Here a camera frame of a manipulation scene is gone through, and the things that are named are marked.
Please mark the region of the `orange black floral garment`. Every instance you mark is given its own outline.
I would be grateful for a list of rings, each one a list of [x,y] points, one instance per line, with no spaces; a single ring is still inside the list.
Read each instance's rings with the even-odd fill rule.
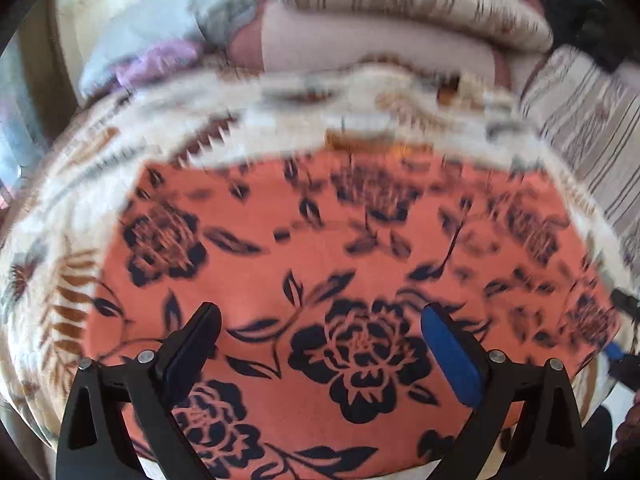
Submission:
[[[219,338],[174,411],[219,479],[356,479],[444,455],[468,418],[428,351],[439,304],[485,348],[575,374],[620,321],[542,170],[324,151],[150,165],[116,224],[84,347],[156,348],[204,302]]]

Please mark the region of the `cream leaf patterned blanket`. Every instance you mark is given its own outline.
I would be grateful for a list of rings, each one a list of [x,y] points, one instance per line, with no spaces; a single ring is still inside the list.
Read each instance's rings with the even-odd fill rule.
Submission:
[[[510,93],[469,75],[440,80],[381,62],[318,74],[188,70],[120,90],[79,114],[13,206],[1,240],[1,394],[41,441],[58,445],[83,359],[118,365],[136,357],[104,364],[87,356],[84,339],[117,221],[141,171],[217,170],[324,151],[542,170],[608,295],[638,287],[602,210]],[[596,382],[604,347],[577,373],[567,371],[582,416],[608,395]]]

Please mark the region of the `black garment pile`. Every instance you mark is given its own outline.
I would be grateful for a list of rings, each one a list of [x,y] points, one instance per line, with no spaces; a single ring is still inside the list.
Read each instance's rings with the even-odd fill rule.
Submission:
[[[589,55],[601,68],[614,73],[634,60],[634,47],[614,14],[600,0],[524,0],[544,16],[552,34],[552,50],[571,46]]]

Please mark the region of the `purple patterned cloth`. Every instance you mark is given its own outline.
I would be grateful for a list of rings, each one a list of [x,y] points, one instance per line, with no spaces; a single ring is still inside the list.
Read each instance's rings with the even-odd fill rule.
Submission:
[[[197,41],[171,39],[154,44],[113,67],[114,83],[132,89],[164,79],[196,64],[204,53]]]

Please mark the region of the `light blue grey cloth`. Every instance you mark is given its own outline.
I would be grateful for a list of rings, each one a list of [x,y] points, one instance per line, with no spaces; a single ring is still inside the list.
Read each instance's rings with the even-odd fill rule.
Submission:
[[[93,96],[115,77],[115,65],[166,40],[191,40],[213,50],[257,14],[262,0],[139,0],[102,27],[79,79],[79,92]]]

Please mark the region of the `pink bed sheet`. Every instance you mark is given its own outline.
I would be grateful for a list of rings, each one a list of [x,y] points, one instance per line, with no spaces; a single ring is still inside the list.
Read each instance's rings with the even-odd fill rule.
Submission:
[[[468,73],[509,89],[513,80],[506,52],[539,60],[553,41],[546,20],[527,4],[522,9],[542,30],[540,46],[525,43],[537,38],[530,32],[516,35],[514,44],[498,44],[494,38],[437,22],[383,13],[300,10],[266,0],[233,34],[227,54],[237,66],[264,72],[325,72],[381,62],[426,74]]]

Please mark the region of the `window with dark frame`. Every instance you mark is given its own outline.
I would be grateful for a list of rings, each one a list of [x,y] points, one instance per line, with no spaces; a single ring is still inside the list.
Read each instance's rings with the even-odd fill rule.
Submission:
[[[77,107],[52,0],[39,0],[1,53],[1,207],[40,167]]]

